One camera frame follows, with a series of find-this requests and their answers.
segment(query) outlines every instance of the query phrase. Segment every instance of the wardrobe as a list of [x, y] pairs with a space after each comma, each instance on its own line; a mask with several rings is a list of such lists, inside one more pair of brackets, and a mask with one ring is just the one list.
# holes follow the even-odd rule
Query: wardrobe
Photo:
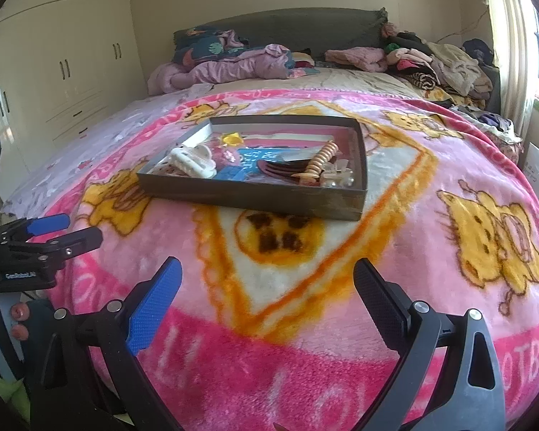
[[130, 0], [7, 0], [0, 10], [0, 197], [146, 94]]

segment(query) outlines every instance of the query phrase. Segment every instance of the white curtain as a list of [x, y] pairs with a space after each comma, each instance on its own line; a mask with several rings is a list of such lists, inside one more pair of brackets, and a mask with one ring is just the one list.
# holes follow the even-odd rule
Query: white curtain
[[539, 74], [535, 10], [531, 0], [489, 0], [489, 13], [501, 76], [501, 115], [525, 137]]

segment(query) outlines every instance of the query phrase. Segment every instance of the gray headboard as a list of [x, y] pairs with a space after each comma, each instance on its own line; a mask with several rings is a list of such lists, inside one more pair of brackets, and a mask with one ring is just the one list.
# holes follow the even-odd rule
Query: gray headboard
[[323, 59], [326, 50], [351, 47], [384, 47], [381, 28], [387, 22], [387, 11], [349, 8], [288, 8], [260, 11], [200, 24], [220, 30], [233, 29], [251, 47], [269, 43], [285, 45], [291, 51], [312, 50], [312, 56]]

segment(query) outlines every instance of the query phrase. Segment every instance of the hand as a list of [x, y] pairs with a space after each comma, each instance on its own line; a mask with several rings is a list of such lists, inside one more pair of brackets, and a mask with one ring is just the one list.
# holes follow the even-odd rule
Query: hand
[[[10, 309], [10, 315], [15, 321], [26, 321], [30, 317], [30, 309], [26, 303], [16, 303]], [[13, 338], [16, 340], [28, 340], [28, 329], [26, 329], [22, 324], [16, 324], [14, 327], [12, 327], [11, 332]]]

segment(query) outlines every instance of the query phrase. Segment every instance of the silver screw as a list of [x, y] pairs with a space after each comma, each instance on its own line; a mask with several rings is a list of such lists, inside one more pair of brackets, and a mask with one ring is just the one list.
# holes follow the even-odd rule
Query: silver screw
[[54, 311], [54, 319], [64, 319], [67, 315], [67, 310], [65, 308], [59, 308], [56, 311]]
[[480, 321], [483, 317], [483, 314], [481, 314], [481, 311], [476, 310], [475, 308], [469, 310], [469, 316], [471, 316], [476, 321]]
[[429, 305], [424, 301], [416, 301], [413, 307], [417, 312], [429, 312]]
[[118, 312], [122, 309], [122, 302], [120, 300], [112, 300], [106, 306], [109, 312]]

